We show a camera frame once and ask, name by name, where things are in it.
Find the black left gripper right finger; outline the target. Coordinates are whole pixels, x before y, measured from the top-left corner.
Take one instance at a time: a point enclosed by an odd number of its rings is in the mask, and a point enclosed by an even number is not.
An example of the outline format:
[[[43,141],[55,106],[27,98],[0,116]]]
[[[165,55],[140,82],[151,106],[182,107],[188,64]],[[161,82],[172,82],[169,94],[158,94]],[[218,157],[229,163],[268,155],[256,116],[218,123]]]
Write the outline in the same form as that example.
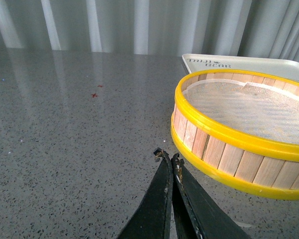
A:
[[[179,239],[249,239],[197,182],[176,153],[172,205]]]

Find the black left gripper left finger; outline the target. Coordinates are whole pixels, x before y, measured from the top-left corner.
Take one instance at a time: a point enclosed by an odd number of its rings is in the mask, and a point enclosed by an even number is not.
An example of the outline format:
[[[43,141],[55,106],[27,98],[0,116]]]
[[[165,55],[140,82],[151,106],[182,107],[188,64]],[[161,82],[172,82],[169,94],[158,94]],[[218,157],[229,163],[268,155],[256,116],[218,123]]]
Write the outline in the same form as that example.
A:
[[[170,236],[173,172],[168,153],[154,152],[160,165],[138,209],[120,232],[120,239],[168,239]]]

